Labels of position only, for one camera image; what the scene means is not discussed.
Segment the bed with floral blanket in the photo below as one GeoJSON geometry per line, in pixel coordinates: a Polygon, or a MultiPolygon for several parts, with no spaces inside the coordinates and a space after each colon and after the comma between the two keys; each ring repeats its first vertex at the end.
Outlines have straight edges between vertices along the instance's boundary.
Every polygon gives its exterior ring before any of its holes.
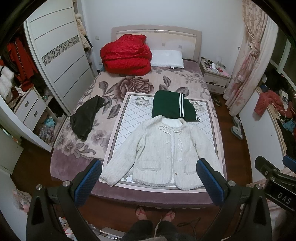
{"type": "MultiPolygon", "coordinates": [[[[95,96],[101,96],[109,104],[96,114],[87,140],[82,141],[73,132],[67,120],[60,131],[51,157],[51,176],[62,181],[73,179],[94,159],[104,161],[110,137],[127,93],[153,94],[158,90],[178,92],[185,98],[208,99],[214,108],[207,84],[196,62],[186,61],[183,69],[153,67],[145,76],[124,76],[99,73],[79,104],[95,96]]],[[[159,208],[204,207],[212,204],[207,192],[202,193],[158,193],[110,187],[97,182],[92,194],[119,202],[141,204],[159,208]]]]}

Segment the white sliding wardrobe door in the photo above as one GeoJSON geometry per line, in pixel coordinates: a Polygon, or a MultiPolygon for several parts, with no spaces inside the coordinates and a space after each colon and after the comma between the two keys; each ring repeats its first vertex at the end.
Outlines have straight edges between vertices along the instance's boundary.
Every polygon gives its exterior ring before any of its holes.
{"type": "Polygon", "coordinates": [[[45,1],[23,25],[41,76],[58,104],[70,116],[94,80],[72,1],[45,1]]]}

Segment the black jacket on bed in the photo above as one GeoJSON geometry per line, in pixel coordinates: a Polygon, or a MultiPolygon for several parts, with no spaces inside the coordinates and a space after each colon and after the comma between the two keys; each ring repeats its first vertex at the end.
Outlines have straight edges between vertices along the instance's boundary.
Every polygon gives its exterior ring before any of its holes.
{"type": "Polygon", "coordinates": [[[82,141],[87,140],[92,130],[97,112],[110,101],[104,100],[101,96],[95,96],[79,107],[76,112],[70,116],[70,124],[74,134],[82,141]]]}

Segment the white pillow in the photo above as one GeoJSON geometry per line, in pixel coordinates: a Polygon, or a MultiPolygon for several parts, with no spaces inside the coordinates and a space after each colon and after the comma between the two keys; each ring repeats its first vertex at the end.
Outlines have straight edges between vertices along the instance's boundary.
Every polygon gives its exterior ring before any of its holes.
{"type": "Polygon", "coordinates": [[[152,50],[151,66],[184,68],[182,52],[177,50],[152,50]]]}

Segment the red clothes on windowsill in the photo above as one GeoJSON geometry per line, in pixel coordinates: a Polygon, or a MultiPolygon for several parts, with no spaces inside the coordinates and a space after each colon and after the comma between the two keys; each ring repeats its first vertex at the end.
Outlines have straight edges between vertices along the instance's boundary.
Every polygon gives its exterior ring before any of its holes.
{"type": "Polygon", "coordinates": [[[262,116],[270,104],[274,106],[281,115],[292,118],[292,112],[289,109],[285,110],[280,96],[272,90],[260,94],[254,109],[255,113],[262,116]]]}

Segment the red hanging garments in wardrobe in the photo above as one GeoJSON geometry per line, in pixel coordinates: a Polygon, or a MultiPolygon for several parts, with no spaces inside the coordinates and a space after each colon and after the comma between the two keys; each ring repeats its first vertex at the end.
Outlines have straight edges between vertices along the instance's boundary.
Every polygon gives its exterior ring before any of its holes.
{"type": "Polygon", "coordinates": [[[4,58],[4,64],[20,82],[22,91],[29,90],[34,85],[33,79],[37,76],[38,70],[20,38],[8,43],[1,56],[4,58]]]}

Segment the person's right foot in sandal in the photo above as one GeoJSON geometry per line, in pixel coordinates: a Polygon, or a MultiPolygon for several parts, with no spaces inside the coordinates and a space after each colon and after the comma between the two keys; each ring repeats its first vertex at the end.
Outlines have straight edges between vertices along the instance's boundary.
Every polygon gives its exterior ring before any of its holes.
{"type": "Polygon", "coordinates": [[[175,218],[175,212],[173,210],[170,210],[168,213],[165,214],[162,221],[171,222],[174,218],[175,218]]]}

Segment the pair of grey slippers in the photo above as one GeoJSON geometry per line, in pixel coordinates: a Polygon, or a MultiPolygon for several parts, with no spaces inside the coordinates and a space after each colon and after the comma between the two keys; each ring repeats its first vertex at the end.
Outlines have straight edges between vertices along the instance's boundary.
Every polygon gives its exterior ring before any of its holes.
{"type": "Polygon", "coordinates": [[[231,133],[233,133],[238,139],[243,140],[241,120],[236,116],[234,116],[232,120],[234,122],[234,126],[230,128],[231,133]]]}

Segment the white bedside table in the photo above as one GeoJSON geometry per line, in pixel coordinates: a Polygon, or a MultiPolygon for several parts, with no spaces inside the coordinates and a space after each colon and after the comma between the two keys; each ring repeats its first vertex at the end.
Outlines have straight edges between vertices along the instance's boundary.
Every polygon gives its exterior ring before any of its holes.
{"type": "Polygon", "coordinates": [[[222,71],[219,71],[217,68],[215,70],[212,69],[212,63],[211,60],[201,57],[200,69],[203,78],[211,93],[223,94],[230,76],[224,69],[222,71]]]}

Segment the red quilted duvet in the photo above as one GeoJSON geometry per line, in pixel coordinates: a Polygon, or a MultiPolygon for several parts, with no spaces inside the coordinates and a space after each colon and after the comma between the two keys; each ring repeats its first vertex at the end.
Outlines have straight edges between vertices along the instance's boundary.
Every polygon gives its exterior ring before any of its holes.
{"type": "Polygon", "coordinates": [[[143,76],[151,70],[152,53],[145,35],[124,34],[100,50],[105,70],[112,74],[143,76]]]}

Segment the white fuzzy cardigan jacket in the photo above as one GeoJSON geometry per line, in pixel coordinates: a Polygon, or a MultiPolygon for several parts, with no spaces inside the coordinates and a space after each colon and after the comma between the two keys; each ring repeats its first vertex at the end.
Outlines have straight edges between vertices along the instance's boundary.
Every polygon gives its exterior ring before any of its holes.
{"type": "Polygon", "coordinates": [[[196,163],[204,158],[223,173],[213,143],[196,125],[182,118],[156,116],[141,123],[103,168],[100,179],[116,185],[129,171],[134,183],[192,190],[203,184],[196,163]]]}

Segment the beige bed headboard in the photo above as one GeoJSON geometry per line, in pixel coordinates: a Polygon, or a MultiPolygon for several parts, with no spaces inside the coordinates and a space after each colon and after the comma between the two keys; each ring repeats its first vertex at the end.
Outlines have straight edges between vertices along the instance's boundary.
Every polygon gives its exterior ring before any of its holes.
{"type": "Polygon", "coordinates": [[[164,25],[129,25],[111,29],[111,40],[125,34],[145,35],[151,50],[177,50],[186,60],[199,62],[202,32],[183,27],[164,25]]]}

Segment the pink floral curtain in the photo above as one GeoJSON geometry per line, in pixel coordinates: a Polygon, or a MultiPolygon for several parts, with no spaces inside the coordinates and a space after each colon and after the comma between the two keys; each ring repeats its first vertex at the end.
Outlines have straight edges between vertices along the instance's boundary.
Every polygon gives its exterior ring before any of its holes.
{"type": "Polygon", "coordinates": [[[227,109],[237,116],[259,84],[271,59],[277,24],[254,1],[242,2],[244,37],[230,82],[224,91],[227,109]]]}

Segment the white drawer cabinet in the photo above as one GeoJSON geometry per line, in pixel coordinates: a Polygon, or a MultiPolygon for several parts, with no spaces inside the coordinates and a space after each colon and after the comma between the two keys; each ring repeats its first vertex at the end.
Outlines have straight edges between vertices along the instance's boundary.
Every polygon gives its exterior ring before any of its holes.
{"type": "Polygon", "coordinates": [[[68,118],[64,114],[61,117],[57,117],[53,113],[48,106],[52,99],[53,97],[50,96],[47,101],[44,101],[37,90],[32,87],[21,97],[20,102],[18,102],[14,110],[11,110],[4,99],[1,98],[1,125],[17,140],[24,138],[51,152],[59,132],[68,118]],[[54,138],[50,143],[43,141],[34,132],[37,125],[42,123],[42,118],[45,117],[45,114],[48,114],[56,122],[54,138]]]}

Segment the dark green striped sweater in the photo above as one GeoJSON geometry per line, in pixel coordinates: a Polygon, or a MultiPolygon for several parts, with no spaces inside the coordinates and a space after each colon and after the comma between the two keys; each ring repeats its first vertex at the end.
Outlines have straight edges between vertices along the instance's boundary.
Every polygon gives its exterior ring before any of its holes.
{"type": "Polygon", "coordinates": [[[185,121],[199,121],[194,106],[178,92],[159,90],[155,93],[152,105],[152,117],[182,118],[185,121]]]}

